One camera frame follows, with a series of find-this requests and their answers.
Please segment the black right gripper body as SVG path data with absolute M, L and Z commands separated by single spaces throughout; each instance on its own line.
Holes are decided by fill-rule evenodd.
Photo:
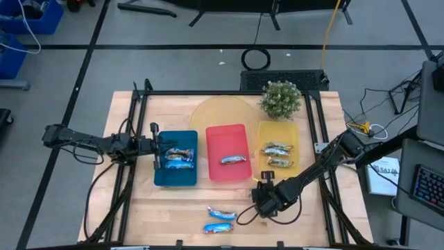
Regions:
M 274 178 L 274 171 L 262 171 L 260 173 L 260 179 L 257 181 L 256 188 L 251 190 L 251 197 L 254 203 L 275 202 L 275 193 L 273 191 Z

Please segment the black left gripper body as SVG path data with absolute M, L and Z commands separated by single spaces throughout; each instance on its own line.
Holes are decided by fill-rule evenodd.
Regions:
M 144 135 L 138 138 L 138 156 L 154 155 L 153 167 L 160 169 L 160 137 L 159 126 L 155 122 L 150 123 L 152 138 L 146 138 Z

